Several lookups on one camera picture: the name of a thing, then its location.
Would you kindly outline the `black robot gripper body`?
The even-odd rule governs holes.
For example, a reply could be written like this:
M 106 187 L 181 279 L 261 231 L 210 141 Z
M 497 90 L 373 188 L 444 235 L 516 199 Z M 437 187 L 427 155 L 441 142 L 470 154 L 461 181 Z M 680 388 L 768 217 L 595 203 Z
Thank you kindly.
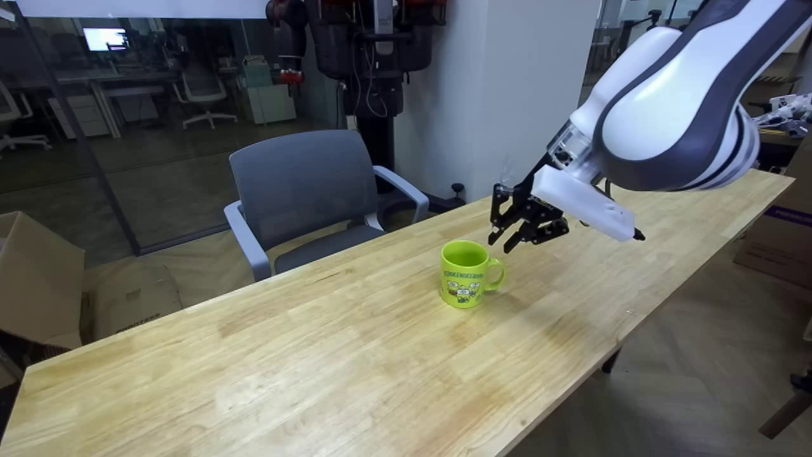
M 558 208 L 536 199 L 534 197 L 534 183 L 536 183 L 536 173 L 545 165 L 545 157 L 541 157 L 530 170 L 527 175 L 512 187 L 511 190 L 511 199 L 512 199 L 512 206 L 511 206 L 511 222 L 517 225 L 517 222 L 525 222 L 525 225 L 549 225 L 558 217 Z

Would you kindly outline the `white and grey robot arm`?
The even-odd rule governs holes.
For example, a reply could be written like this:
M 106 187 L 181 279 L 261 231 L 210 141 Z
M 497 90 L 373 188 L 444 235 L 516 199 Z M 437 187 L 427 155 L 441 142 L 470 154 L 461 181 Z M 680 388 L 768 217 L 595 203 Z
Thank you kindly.
M 812 0 L 709 0 L 686 28 L 640 35 L 530 173 L 492 188 L 492 240 L 545 245 L 581 222 L 635 242 L 642 231 L 614 188 L 714 190 L 747 175 L 760 128 L 741 96 L 809 20 Z

